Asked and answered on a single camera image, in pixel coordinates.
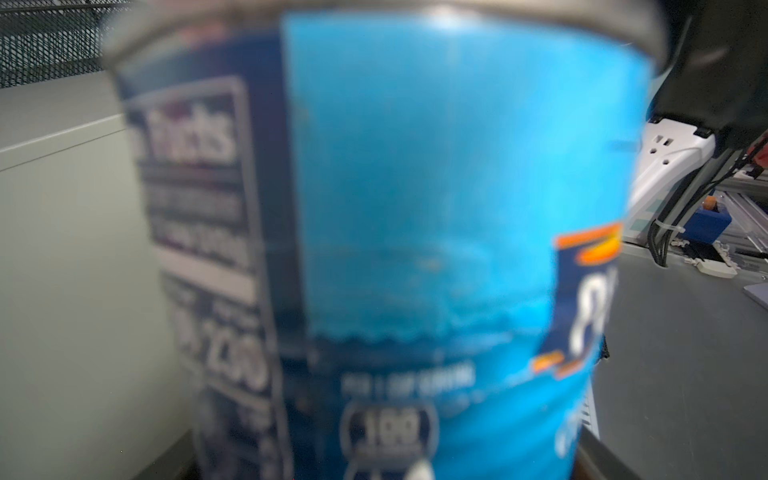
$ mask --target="dark gray edge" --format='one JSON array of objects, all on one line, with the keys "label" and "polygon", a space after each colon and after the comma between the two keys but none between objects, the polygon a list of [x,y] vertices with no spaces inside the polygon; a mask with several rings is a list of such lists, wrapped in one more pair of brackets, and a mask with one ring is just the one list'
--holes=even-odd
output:
[{"label": "dark gray edge", "polygon": [[137,12],[118,19],[114,34],[104,43],[104,66],[118,64],[142,51],[154,41],[172,35],[184,26],[215,19],[237,26],[263,23],[274,25],[288,10],[401,11],[429,15],[435,7],[455,7],[498,19],[545,20],[557,25],[582,28],[633,45],[650,55],[659,68],[667,60],[667,33],[655,3],[631,0],[422,0],[414,5],[407,0],[378,0],[361,5],[355,0],[301,0],[295,2],[253,2],[234,0],[198,5],[180,12],[152,7],[136,7]]}]

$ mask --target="wire mesh panel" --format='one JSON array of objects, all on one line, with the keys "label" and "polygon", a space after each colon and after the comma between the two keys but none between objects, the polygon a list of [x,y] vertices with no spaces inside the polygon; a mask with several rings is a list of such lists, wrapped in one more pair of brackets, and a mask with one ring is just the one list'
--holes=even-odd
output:
[{"label": "wire mesh panel", "polygon": [[107,17],[129,0],[0,0],[0,88],[101,70]]}]

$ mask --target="nutrition facts label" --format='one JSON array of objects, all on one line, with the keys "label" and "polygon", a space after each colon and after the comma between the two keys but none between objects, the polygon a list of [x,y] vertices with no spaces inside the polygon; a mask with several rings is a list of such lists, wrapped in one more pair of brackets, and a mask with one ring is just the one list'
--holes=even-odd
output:
[{"label": "nutrition facts label", "polygon": [[208,478],[293,477],[247,96],[215,78],[125,102]]}]

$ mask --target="white bar on label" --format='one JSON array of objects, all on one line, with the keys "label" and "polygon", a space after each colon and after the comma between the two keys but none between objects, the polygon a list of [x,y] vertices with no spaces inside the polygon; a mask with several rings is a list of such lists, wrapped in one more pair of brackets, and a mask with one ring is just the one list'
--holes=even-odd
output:
[{"label": "white bar on label", "polygon": [[154,246],[154,253],[164,272],[245,305],[255,306],[257,303],[258,286],[251,275],[160,245]]}]

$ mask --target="light blue label panel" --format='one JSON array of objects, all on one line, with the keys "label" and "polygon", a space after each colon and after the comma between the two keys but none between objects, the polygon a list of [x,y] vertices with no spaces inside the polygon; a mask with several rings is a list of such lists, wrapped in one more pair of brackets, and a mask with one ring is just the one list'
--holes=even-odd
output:
[{"label": "light blue label panel", "polygon": [[543,336],[554,238],[624,214],[650,61],[469,18],[291,14],[283,37],[310,333]]}]

